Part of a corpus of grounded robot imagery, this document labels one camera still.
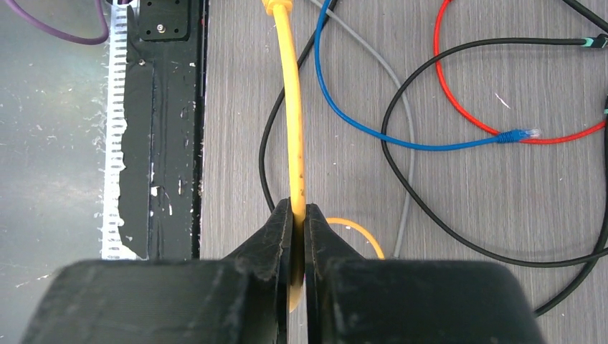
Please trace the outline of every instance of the black bracket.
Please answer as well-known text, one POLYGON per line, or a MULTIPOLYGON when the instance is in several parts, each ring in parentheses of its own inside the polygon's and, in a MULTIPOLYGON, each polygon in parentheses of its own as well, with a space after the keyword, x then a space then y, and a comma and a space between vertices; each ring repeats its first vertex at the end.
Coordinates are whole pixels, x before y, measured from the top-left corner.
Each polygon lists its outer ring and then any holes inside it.
POLYGON ((139 36, 144 41, 182 41, 190 34, 190 0, 142 0, 139 36))

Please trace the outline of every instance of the wood grain surface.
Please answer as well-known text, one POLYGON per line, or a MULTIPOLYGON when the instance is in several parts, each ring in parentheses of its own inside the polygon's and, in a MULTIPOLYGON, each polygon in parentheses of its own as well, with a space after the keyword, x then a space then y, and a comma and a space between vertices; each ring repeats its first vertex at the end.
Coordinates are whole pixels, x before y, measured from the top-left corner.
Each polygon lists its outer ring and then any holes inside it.
MULTIPOLYGON (((340 1, 336 13, 405 80, 432 56, 434 20, 442 0, 340 1)), ((582 1, 604 18, 608 3, 582 1)), ((222 257, 268 216, 257 174, 257 148, 282 87, 277 36, 260 1, 212 1, 204 151, 202 257, 222 257)), ((314 30, 318 9, 295 1, 298 52, 314 30)), ((492 37, 596 36, 593 24, 558 0, 455 1, 443 25, 442 48, 492 37)), ((395 87, 378 63, 330 22, 322 59, 336 102, 379 129, 395 87)), ((461 103, 498 130, 540 128, 544 137, 573 133, 602 119, 608 87, 607 52, 576 47, 485 47, 448 58, 447 81, 461 103)), ((309 202, 326 216, 367 227, 392 254, 405 190, 389 170, 380 142, 343 123, 326 105, 310 59, 301 71, 309 202)), ((433 70, 407 90, 416 141, 456 143, 487 137, 462 119, 442 94, 433 70)), ((403 106, 389 133, 407 137, 403 106)), ((391 147, 405 169, 408 154, 391 147)), ((463 236, 520 259, 588 254, 604 208, 602 134, 553 146, 490 145, 451 153, 418 153, 414 186, 463 236)), ((275 200, 288 196, 285 116, 270 136, 267 172, 275 200)), ((484 259, 443 233, 412 206, 404 259, 484 259)), ((356 232, 335 230, 367 257, 371 245, 356 232)), ((580 267, 510 267, 530 303, 561 290, 580 267)), ((604 343, 608 265, 538 323, 548 343, 604 343)), ((305 342, 305 311, 291 319, 292 343, 305 342)))

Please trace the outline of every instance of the white tape strip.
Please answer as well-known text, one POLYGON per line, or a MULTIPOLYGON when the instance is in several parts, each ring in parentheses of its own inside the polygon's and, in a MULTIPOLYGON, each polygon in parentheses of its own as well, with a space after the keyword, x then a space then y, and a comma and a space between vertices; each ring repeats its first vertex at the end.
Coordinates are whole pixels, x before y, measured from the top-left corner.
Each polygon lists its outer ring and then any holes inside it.
POLYGON ((102 259, 137 259, 123 246, 118 233, 120 172, 125 168, 121 140, 127 123, 123 106, 127 54, 127 5, 112 6, 110 15, 110 62, 108 63, 108 114, 105 135, 105 178, 103 187, 102 259))

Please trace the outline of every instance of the red cable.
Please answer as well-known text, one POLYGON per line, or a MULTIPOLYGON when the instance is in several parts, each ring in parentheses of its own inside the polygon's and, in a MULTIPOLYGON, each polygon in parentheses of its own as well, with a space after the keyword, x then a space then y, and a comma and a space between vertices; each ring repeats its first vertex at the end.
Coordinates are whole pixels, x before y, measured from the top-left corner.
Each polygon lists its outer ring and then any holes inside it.
MULTIPOLYGON (((449 5, 450 2, 452 2, 452 1, 453 0, 444 0, 443 4, 441 5, 441 8, 439 10, 439 13, 437 14, 437 21, 435 22, 435 31, 434 31, 434 36, 433 36, 433 53, 435 55, 438 55, 440 53, 439 45, 440 45, 441 22, 443 20, 443 14, 445 13, 447 5, 449 5)), ((437 76, 439 77, 439 82, 441 84, 441 88, 443 89, 443 92, 445 93, 445 96, 447 97, 447 99, 452 103, 452 105, 454 105, 454 108, 456 108, 456 110, 464 118, 469 120, 471 123, 476 125, 478 128, 480 128, 480 129, 484 130, 485 132, 490 133, 492 135, 499 134, 500 132, 498 130, 486 125, 485 123, 481 122, 477 118, 473 117, 473 115, 471 115, 468 111, 466 111, 466 109, 464 109, 464 107, 458 102, 458 100, 456 100, 456 97, 452 94, 450 87, 447 86, 447 83, 445 82, 445 76, 443 75, 443 69, 441 67, 441 62, 437 61, 437 63, 435 64, 435 69, 437 70, 437 76)), ((591 128, 581 131, 580 133, 564 136, 562 138, 543 138, 543 139, 532 138, 532 139, 528 139, 528 140, 522 140, 521 142, 522 143, 531 143, 534 145, 554 145, 556 143, 574 141, 574 140, 583 138, 589 134, 595 133, 596 131, 602 129, 604 127, 604 125, 605 125, 605 122, 602 121, 602 122, 594 125, 591 128)))

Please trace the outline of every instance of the blue ethernet cable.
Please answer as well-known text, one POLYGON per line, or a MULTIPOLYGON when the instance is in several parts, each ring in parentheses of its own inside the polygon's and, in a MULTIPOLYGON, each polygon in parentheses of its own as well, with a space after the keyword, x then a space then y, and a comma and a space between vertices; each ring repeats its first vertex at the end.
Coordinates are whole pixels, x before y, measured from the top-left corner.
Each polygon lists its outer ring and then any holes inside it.
POLYGON ((525 140, 526 138, 532 138, 532 137, 536 137, 539 135, 538 130, 519 130, 519 129, 517 129, 517 130, 511 130, 511 131, 507 131, 504 133, 500 133, 491 138, 485 138, 483 140, 471 141, 471 142, 466 142, 466 143, 456 143, 453 145, 420 145, 420 144, 411 143, 411 142, 393 138, 391 136, 384 135, 384 134, 379 133, 371 128, 368 128, 365 125, 362 125, 359 122, 355 121, 354 119, 350 118, 349 116, 347 116, 347 114, 345 114, 342 110, 340 110, 340 108, 337 106, 337 104, 333 101, 333 99, 327 89, 327 85, 325 84, 325 80, 323 79, 323 71, 321 69, 320 39, 321 39, 321 32, 322 32, 322 28, 323 28, 323 19, 325 18, 327 8, 329 6, 330 1, 331 0, 325 0, 323 2, 323 7, 321 8, 321 11, 319 14, 319 20, 317 22, 317 27, 316 27, 316 31, 315 31, 315 70, 317 73, 317 80, 319 82, 321 92, 323 92, 323 96, 327 100, 327 103, 329 104, 331 109, 340 118, 342 118, 344 121, 346 121, 348 124, 359 129, 360 131, 363 131, 364 133, 372 135, 381 140, 385 140, 386 142, 393 143, 395 145, 400 145, 402 147, 411 148, 411 149, 415 149, 418 151, 435 151, 435 152, 450 151, 450 150, 456 151, 459 149, 472 148, 472 147, 477 147, 479 145, 487 145, 487 144, 491 144, 491 143, 516 143, 521 140, 525 140))

